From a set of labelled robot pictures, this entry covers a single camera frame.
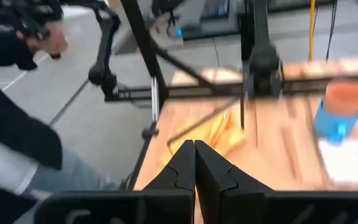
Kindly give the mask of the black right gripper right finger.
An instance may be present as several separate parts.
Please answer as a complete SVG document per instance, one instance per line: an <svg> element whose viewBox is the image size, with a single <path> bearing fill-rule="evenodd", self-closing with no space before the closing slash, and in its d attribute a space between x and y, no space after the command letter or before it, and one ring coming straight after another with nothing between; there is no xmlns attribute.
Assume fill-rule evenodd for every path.
<svg viewBox="0 0 358 224"><path fill-rule="evenodd" d="M201 178L207 184L217 187L220 192L272 192L267 185L259 182L240 168L230 163L212 147L201 140L195 141L196 161Z"/></svg>

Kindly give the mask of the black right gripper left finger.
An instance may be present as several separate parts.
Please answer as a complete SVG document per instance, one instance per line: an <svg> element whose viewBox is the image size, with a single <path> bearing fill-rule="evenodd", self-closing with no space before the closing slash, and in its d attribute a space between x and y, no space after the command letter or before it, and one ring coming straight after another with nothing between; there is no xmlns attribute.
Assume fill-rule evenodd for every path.
<svg viewBox="0 0 358 224"><path fill-rule="evenodd" d="M195 144L186 140L144 190L195 190Z"/></svg>

